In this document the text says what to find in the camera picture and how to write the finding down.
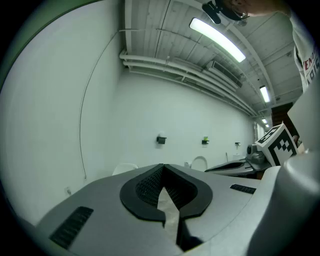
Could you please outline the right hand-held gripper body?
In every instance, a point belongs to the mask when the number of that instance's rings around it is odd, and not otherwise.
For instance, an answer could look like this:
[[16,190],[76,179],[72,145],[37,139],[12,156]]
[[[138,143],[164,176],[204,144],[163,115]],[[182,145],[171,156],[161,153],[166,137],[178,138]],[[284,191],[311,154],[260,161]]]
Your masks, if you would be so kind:
[[254,169],[261,171],[263,168],[281,166],[297,153],[294,139],[282,123],[273,126],[254,144],[248,145],[246,159]]

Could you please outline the person's glasses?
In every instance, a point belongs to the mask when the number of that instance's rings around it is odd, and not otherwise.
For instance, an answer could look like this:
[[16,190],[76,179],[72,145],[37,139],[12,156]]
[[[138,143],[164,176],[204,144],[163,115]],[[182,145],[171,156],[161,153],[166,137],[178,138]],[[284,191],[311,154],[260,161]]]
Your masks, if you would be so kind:
[[244,27],[247,25],[249,15],[247,13],[241,13],[241,12],[234,12],[234,15],[232,16],[232,20],[235,21],[235,23],[238,26]]

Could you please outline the white ceiling air vent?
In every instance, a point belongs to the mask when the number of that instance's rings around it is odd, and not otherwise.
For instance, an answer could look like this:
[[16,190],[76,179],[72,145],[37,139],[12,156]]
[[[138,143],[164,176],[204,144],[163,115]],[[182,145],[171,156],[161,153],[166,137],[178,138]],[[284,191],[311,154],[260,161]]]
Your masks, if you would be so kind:
[[232,80],[239,88],[243,86],[242,82],[228,69],[223,67],[220,63],[217,61],[213,61],[212,67],[223,73],[226,77],[228,77],[230,80]]

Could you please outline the person's white printed t-shirt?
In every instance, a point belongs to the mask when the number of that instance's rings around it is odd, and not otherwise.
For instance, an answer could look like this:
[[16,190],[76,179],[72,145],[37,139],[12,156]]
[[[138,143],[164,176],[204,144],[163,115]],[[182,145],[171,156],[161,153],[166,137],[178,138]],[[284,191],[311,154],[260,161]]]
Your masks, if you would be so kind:
[[302,91],[320,81],[320,48],[306,25],[288,6],[283,5],[279,12],[289,17],[292,24],[292,35],[295,43],[294,61],[300,74]]

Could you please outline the white ceiling pipe bundle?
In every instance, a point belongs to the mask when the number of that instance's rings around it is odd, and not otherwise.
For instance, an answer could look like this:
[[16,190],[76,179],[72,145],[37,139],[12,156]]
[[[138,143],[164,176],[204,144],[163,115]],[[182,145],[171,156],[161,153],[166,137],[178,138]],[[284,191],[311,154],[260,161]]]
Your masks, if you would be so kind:
[[212,73],[168,59],[128,54],[126,50],[119,54],[119,58],[123,61],[123,65],[131,69],[132,72],[155,75],[170,81],[195,86],[251,117],[258,115],[244,99],[236,94],[236,84],[218,70]]

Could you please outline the dark brown door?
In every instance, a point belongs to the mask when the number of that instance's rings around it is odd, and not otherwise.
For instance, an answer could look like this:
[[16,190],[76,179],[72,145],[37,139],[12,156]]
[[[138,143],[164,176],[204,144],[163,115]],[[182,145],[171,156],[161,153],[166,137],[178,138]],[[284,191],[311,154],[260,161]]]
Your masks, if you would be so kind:
[[285,124],[286,128],[293,137],[294,142],[298,144],[298,140],[300,138],[299,133],[297,132],[297,129],[295,128],[293,122],[288,116],[288,112],[292,108],[292,106],[293,103],[291,102],[277,107],[273,107],[271,109],[271,119],[273,126]]

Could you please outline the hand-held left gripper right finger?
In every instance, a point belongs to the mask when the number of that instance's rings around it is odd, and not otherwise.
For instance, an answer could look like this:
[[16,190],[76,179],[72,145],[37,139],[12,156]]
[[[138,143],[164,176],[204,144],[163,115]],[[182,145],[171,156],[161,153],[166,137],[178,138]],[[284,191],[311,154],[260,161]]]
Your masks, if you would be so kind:
[[173,167],[211,187],[212,200],[204,213],[185,221],[190,234],[203,242],[209,241],[231,223],[253,196],[231,189],[231,186],[238,184],[256,189],[260,184],[258,179],[213,174],[177,164],[174,164]]

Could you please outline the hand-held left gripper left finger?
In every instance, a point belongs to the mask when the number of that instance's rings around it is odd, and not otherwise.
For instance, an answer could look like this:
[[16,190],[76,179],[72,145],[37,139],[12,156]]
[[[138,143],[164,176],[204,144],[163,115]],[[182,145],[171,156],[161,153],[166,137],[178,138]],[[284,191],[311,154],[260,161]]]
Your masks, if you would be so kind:
[[183,251],[170,239],[161,222],[144,221],[132,215],[120,200],[120,190],[130,179],[152,165],[98,179],[52,208],[37,224],[44,237],[50,235],[78,207],[93,210],[83,228],[63,255],[74,256],[178,256]]

